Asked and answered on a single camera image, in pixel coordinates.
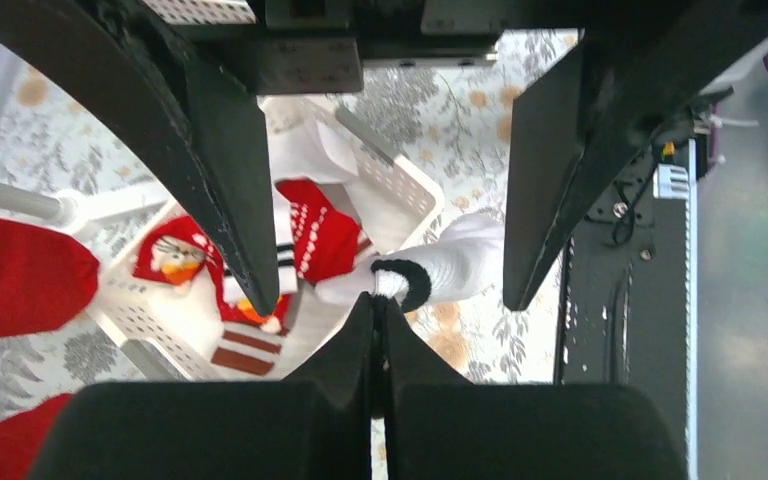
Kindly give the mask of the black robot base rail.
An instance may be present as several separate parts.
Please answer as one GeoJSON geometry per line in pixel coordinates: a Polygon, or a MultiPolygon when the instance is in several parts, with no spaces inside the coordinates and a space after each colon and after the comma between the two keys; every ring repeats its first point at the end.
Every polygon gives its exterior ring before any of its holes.
{"type": "Polygon", "coordinates": [[[697,475],[695,141],[632,159],[562,256],[554,379],[632,388],[697,475]]]}

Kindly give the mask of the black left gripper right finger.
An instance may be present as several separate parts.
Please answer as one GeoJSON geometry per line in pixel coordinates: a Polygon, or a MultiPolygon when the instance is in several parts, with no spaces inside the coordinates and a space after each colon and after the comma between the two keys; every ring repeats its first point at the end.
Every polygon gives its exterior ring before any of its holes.
{"type": "Polygon", "coordinates": [[[502,273],[512,311],[626,164],[689,133],[700,92],[768,38],[768,1],[558,2],[543,22],[584,35],[514,103],[502,273]]]}

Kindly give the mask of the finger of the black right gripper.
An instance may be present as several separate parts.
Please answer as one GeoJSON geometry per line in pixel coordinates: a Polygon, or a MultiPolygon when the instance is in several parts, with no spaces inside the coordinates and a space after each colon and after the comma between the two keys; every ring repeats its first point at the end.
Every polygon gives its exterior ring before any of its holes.
{"type": "Polygon", "coordinates": [[[54,421],[32,479],[337,479],[369,472],[375,300],[280,381],[108,382],[54,421]]]}
{"type": "Polygon", "coordinates": [[[392,479],[684,479],[638,391],[606,384],[473,384],[381,302],[392,479]]]}

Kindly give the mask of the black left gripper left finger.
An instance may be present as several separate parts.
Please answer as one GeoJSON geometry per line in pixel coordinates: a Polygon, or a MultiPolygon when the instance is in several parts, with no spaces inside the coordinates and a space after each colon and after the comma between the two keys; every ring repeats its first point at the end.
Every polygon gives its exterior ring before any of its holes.
{"type": "Polygon", "coordinates": [[[218,245],[260,314],[279,296],[265,119],[140,1],[0,1],[0,43],[81,103],[218,245]]]}

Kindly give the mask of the white sock with black stripes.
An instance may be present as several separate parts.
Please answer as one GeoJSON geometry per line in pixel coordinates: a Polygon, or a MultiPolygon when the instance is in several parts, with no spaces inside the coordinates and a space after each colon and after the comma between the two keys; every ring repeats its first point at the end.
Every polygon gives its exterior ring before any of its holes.
{"type": "Polygon", "coordinates": [[[475,296],[501,274],[504,225],[480,213],[462,215],[434,243],[360,261],[315,286],[320,300],[352,305],[363,292],[395,299],[404,313],[475,296]]]}

